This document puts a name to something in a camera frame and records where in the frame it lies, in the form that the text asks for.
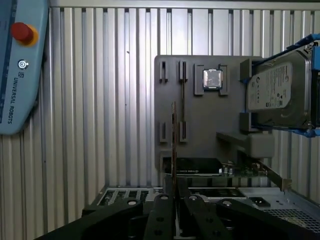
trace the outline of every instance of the hard drive label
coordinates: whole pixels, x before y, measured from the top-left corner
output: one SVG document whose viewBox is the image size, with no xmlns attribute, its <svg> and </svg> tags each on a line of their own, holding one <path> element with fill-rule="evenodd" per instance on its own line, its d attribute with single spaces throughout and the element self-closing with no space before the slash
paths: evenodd
<svg viewBox="0 0 320 240">
<path fill-rule="evenodd" d="M 282 109 L 290 101 L 292 64 L 286 62 L 254 75 L 247 85 L 249 111 Z"/>
</svg>

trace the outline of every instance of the hard drive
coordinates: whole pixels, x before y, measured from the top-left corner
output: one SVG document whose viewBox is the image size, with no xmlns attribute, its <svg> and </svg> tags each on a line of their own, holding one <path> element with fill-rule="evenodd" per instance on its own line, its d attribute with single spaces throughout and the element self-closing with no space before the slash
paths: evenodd
<svg viewBox="0 0 320 240">
<path fill-rule="evenodd" d="M 319 125 L 318 72 L 302 46 L 252 68 L 246 107 L 255 126 L 308 130 Z"/>
</svg>

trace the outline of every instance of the screw hole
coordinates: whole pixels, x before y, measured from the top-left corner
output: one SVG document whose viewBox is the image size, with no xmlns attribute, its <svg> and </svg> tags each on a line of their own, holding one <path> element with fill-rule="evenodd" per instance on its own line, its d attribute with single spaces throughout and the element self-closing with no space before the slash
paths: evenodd
<svg viewBox="0 0 320 240">
<path fill-rule="evenodd" d="M 156 218 L 156 220 L 157 220 L 158 222 L 163 222 L 165 219 L 164 219 L 163 217 L 159 216 L 159 217 Z"/>
<path fill-rule="evenodd" d="M 216 236 L 216 237 L 221 237 L 221 232 L 220 232 L 220 231 L 214 230 L 214 231 L 212 232 L 212 234 L 213 234 L 214 236 Z"/>
<path fill-rule="evenodd" d="M 162 231 L 161 230 L 154 230 L 154 235 L 160 236 L 160 235 L 162 235 Z"/>
<path fill-rule="evenodd" d="M 214 220 L 212 218 L 206 218 L 205 219 L 207 223 L 212 224 L 214 222 Z"/>
</svg>

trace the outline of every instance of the red emergency stop button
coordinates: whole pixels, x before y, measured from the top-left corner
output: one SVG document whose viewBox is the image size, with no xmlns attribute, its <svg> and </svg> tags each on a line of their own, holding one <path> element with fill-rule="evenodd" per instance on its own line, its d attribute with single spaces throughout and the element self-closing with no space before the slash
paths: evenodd
<svg viewBox="0 0 320 240">
<path fill-rule="evenodd" d="M 15 22 L 11 25 L 11 34 L 13 38 L 23 45 L 28 45 L 34 39 L 33 30 L 23 22 Z"/>
</svg>

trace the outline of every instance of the corrugated metal wall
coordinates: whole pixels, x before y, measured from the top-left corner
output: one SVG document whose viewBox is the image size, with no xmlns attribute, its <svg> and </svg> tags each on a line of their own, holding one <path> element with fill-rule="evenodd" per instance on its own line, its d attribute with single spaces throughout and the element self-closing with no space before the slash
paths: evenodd
<svg viewBox="0 0 320 240">
<path fill-rule="evenodd" d="M 24 132 L 0 137 L 0 238 L 79 218 L 104 184 L 160 184 L 156 55 L 268 57 L 313 32 L 319 3 L 53 0 L 39 105 Z M 320 202 L 320 141 L 274 135 L 272 168 Z"/>
</svg>

